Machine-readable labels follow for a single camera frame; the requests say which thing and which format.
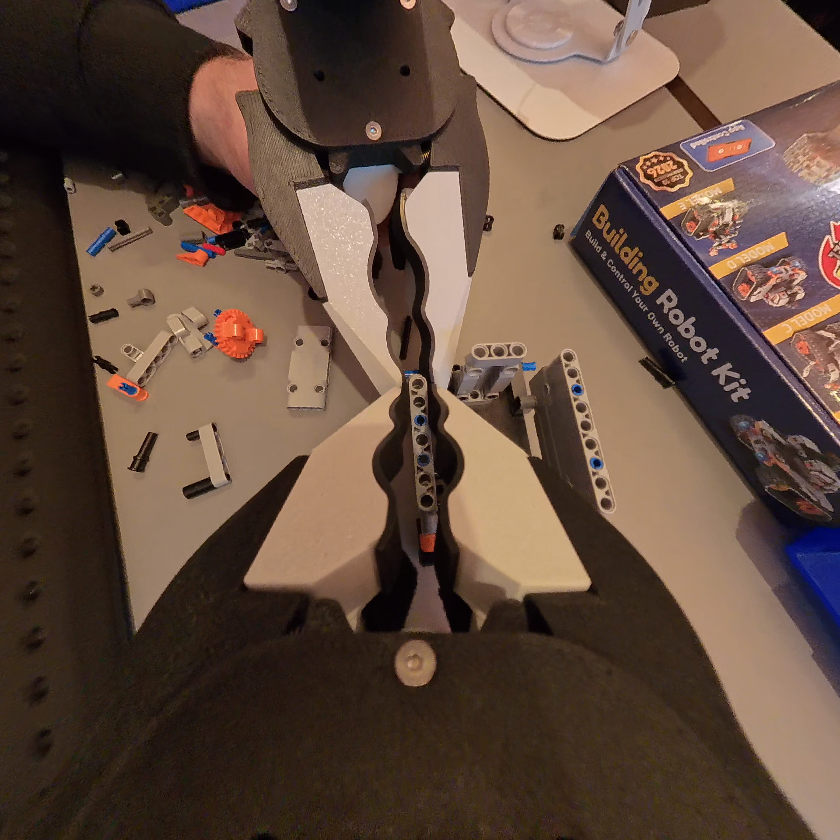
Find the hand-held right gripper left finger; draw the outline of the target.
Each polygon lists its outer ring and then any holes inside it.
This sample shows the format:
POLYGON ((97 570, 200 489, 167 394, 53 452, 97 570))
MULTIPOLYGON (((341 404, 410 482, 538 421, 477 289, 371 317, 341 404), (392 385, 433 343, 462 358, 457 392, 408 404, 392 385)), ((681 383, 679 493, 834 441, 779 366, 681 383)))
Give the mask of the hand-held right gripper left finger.
POLYGON ((395 386, 312 450, 245 575, 253 591, 337 601, 369 629, 407 615, 407 557, 394 478, 403 467, 405 417, 395 386))

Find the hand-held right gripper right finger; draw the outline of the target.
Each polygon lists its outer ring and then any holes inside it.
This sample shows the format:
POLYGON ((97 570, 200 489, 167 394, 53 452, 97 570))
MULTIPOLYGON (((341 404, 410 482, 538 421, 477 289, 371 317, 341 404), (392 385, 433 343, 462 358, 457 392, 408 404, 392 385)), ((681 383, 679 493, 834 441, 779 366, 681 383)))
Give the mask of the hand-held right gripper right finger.
POLYGON ((464 457, 448 502, 455 593, 480 628, 491 607, 530 594, 585 592, 591 579, 525 452, 449 392, 444 429, 464 457))

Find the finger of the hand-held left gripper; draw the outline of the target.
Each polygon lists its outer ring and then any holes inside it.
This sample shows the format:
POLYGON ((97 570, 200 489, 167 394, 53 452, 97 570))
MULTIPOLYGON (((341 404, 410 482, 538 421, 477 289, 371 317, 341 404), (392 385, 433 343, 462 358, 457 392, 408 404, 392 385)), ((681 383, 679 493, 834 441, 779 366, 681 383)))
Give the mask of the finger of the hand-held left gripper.
POLYGON ((408 242, 425 269, 423 311, 433 339, 431 367, 439 389, 449 384, 471 278, 466 259, 459 174, 431 171, 403 197, 408 242))
POLYGON ((368 203, 335 185, 297 192, 326 298, 324 308, 378 393, 403 375, 389 343, 389 321, 372 285, 377 232, 368 203))

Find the grey beam with blue pins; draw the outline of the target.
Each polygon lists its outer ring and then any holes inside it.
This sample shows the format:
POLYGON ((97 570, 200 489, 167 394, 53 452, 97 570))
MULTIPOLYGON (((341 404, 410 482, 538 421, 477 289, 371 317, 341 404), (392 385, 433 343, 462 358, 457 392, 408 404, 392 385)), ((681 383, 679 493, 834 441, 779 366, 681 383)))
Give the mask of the grey beam with blue pins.
POLYGON ((438 514, 437 476, 434 466, 434 449, 429 424, 427 380, 417 372, 406 374, 410 434, 413 447, 413 471, 416 504, 426 532, 438 514))

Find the pile of plastic building pieces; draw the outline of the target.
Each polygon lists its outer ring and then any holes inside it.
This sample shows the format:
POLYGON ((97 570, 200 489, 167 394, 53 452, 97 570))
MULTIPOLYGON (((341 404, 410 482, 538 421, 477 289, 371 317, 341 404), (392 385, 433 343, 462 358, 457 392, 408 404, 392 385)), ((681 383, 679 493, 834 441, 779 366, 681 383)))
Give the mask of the pile of plastic building pieces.
POLYGON ((203 249, 211 259, 230 254, 255 259, 270 270, 298 270, 259 204, 246 213, 226 211, 189 185, 166 184, 144 195, 144 202, 152 218, 163 225, 173 223, 175 212, 197 224, 196 231, 178 236, 178 254, 203 249))

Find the grey flat panel piece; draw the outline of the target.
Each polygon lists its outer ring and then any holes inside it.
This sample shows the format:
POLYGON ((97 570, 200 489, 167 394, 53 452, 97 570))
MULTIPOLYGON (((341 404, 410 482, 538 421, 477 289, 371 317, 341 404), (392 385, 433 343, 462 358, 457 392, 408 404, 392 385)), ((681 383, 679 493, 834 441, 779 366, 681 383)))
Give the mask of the grey flat panel piece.
POLYGON ((301 325, 293 342, 287 384, 290 410, 323 410, 327 403, 333 329, 301 325))

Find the grey black robot model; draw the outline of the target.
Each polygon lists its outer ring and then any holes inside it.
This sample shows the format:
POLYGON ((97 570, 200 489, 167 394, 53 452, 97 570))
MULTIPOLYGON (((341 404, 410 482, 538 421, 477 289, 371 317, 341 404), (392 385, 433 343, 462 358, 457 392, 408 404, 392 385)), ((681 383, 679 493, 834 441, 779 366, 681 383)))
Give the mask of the grey black robot model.
POLYGON ((522 341, 476 343, 453 365, 448 389, 603 516, 613 515, 616 494, 575 352, 540 367, 522 341))

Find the orange gear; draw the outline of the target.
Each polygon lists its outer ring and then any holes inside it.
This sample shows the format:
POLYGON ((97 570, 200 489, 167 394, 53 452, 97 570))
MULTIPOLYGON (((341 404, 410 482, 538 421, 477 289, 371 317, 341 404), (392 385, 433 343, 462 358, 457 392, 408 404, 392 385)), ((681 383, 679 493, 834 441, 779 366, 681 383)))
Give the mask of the orange gear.
POLYGON ((265 342, 263 329, 256 327, 244 311, 226 309, 216 313, 213 327, 217 349, 235 361, 245 361, 265 342))

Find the light grey connector pieces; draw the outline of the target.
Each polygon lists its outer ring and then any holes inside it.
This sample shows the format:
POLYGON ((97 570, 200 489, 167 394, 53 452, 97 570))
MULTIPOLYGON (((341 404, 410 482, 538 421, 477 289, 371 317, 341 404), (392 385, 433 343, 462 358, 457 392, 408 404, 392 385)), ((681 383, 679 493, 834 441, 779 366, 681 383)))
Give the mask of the light grey connector pieces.
POLYGON ((208 319, 195 307, 185 308, 166 318, 167 327, 178 339, 190 358, 201 357, 216 346, 215 339, 208 338, 208 319))

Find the short light grey beam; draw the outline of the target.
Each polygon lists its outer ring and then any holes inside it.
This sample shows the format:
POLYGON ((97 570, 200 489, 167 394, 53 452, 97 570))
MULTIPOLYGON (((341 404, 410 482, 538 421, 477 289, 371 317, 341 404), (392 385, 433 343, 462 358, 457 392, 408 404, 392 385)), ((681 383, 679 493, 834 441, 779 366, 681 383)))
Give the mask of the short light grey beam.
POLYGON ((121 352, 129 359, 130 370, 123 377, 139 387, 145 387, 169 355, 175 341, 170 330, 162 330, 145 350, 130 343, 124 344, 121 352))

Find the wooden board document stand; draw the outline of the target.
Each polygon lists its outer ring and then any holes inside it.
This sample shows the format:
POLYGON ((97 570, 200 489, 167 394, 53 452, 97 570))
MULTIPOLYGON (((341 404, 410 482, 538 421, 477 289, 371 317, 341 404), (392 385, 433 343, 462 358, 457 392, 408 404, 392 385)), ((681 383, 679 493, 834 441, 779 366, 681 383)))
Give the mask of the wooden board document stand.
POLYGON ((679 73, 650 1, 447 1, 462 69, 532 133, 571 140, 679 73))

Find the robot kit box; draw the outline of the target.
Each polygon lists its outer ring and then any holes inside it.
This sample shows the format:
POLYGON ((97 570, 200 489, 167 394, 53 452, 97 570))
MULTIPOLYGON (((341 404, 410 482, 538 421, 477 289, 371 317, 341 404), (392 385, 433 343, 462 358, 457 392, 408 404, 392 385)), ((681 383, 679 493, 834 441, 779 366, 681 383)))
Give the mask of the robot kit box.
POLYGON ((642 154, 571 245, 781 517, 838 526, 839 84, 642 154))

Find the black perforated panel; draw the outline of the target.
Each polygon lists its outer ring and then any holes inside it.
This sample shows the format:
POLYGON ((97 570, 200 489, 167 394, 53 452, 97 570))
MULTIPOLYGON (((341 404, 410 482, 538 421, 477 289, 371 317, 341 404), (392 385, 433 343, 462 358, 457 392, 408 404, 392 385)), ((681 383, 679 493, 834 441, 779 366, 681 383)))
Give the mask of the black perforated panel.
POLYGON ((53 154, 2 142, 2 703, 37 765, 77 737, 128 640, 68 198, 53 154))

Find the blue plastic bin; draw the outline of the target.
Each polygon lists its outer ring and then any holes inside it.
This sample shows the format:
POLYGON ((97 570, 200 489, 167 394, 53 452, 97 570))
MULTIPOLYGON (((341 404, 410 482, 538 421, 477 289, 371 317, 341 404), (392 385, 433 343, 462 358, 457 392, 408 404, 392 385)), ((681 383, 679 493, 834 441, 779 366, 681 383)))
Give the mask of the blue plastic bin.
POLYGON ((815 655, 838 658, 839 530, 810 524, 784 542, 789 574, 780 600, 815 655))

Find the grey frame with black pins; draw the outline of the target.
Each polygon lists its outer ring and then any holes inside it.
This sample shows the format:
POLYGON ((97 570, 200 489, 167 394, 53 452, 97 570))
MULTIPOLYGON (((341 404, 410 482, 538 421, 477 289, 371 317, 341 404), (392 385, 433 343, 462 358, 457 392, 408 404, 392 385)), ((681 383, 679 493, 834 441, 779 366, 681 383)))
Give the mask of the grey frame with black pins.
POLYGON ((184 486, 182 494, 186 499, 193 499, 210 491, 224 487, 231 482, 224 447, 217 425, 209 423, 186 433, 189 442, 200 442, 208 470, 208 476, 184 486))

